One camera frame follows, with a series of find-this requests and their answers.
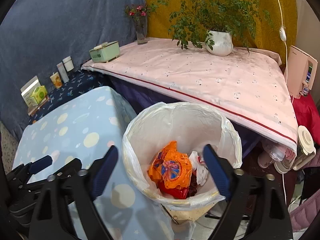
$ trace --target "green box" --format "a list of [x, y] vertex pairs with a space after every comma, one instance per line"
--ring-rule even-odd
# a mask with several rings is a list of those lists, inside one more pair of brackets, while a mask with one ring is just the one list
[[89, 50], [93, 62], [107, 62], [120, 55], [118, 41], [105, 42]]
[[45, 86], [40, 86], [40, 87], [35, 88], [35, 90], [33, 91], [33, 93], [30, 96], [30, 99], [32, 100], [32, 102], [39, 105], [40, 102], [42, 101], [42, 99], [44, 99], [44, 97], [47, 94], [48, 94], [48, 92], [45, 89]]

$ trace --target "white box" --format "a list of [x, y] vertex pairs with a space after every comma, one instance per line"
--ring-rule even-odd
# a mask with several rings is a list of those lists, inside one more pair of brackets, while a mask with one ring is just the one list
[[20, 90], [21, 90], [21, 96], [28, 107], [34, 106], [33, 101], [31, 101], [29, 98], [32, 94], [32, 92], [35, 90], [35, 88], [40, 87], [40, 82], [38, 80], [37, 76], [34, 76], [30, 81], [28, 81], [27, 84], [25, 84]]

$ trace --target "pink appliance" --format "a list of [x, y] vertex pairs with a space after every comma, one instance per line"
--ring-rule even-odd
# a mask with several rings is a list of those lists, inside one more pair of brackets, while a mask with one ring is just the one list
[[303, 90], [311, 90], [316, 76], [318, 62], [316, 59], [295, 46], [290, 46], [288, 56], [288, 80], [289, 94], [300, 98]]

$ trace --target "pink bedsheet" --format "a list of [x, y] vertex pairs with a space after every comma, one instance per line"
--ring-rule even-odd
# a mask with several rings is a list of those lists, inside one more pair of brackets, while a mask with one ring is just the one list
[[188, 102], [205, 103], [240, 125], [296, 151], [298, 125], [289, 92], [270, 51], [234, 48], [226, 57], [175, 41], [150, 38], [120, 48], [121, 55], [107, 63], [83, 65], [159, 93]]

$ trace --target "metal screw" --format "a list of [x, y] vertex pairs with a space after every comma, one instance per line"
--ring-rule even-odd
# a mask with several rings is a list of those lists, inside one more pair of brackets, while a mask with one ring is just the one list
[[267, 174], [266, 177], [268, 180], [275, 180], [276, 179], [276, 177], [273, 174]]
[[47, 177], [47, 181], [53, 181], [53, 180], [55, 180], [55, 178], [56, 178], [56, 176], [54, 176], [53, 174], [52, 174], [52, 175], [49, 175], [49, 176]]
[[78, 171], [78, 175], [79, 176], [84, 176], [84, 175], [87, 175], [88, 171], [86, 169], [82, 169], [82, 170], [79, 170]]
[[235, 174], [242, 176], [244, 174], [244, 171], [241, 169], [235, 169]]

